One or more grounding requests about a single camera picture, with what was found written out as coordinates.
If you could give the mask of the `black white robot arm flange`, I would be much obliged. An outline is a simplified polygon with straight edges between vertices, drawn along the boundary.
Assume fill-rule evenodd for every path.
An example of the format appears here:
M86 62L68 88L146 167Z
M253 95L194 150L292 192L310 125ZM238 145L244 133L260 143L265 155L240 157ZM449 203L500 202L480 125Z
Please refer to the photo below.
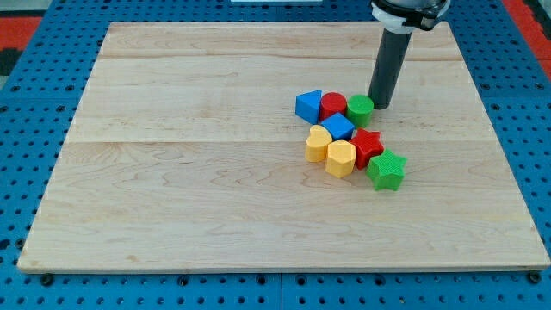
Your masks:
M450 0L371 0L372 15L393 34L431 31L448 13Z

